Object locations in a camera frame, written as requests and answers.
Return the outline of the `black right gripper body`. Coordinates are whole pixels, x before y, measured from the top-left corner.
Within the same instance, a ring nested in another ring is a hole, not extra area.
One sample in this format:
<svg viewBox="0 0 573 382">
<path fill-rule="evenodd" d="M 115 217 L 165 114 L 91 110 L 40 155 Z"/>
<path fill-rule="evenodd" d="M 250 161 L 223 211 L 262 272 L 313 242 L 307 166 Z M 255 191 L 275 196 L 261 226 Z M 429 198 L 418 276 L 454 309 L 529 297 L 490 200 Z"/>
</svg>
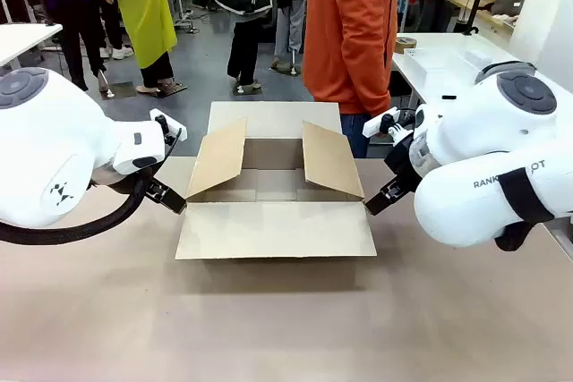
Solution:
<svg viewBox="0 0 573 382">
<path fill-rule="evenodd" d="M 387 167 L 395 174 L 386 185 L 391 190 L 415 190 L 422 180 L 410 161 L 409 149 L 413 140 L 413 133 L 409 132 L 406 137 L 394 144 L 385 158 Z"/>
</svg>

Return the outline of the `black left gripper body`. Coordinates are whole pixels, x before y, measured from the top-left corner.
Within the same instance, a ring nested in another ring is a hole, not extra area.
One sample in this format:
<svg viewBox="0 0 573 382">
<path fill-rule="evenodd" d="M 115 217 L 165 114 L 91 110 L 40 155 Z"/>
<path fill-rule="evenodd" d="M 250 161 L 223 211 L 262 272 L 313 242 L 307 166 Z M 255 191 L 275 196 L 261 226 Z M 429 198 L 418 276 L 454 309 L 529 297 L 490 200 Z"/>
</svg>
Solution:
<svg viewBox="0 0 573 382">
<path fill-rule="evenodd" d="M 134 183 L 134 193 L 135 194 L 145 194 L 150 187 L 150 183 L 157 172 L 157 165 L 151 165 L 142 168 L 136 173 L 135 183 Z"/>
</svg>

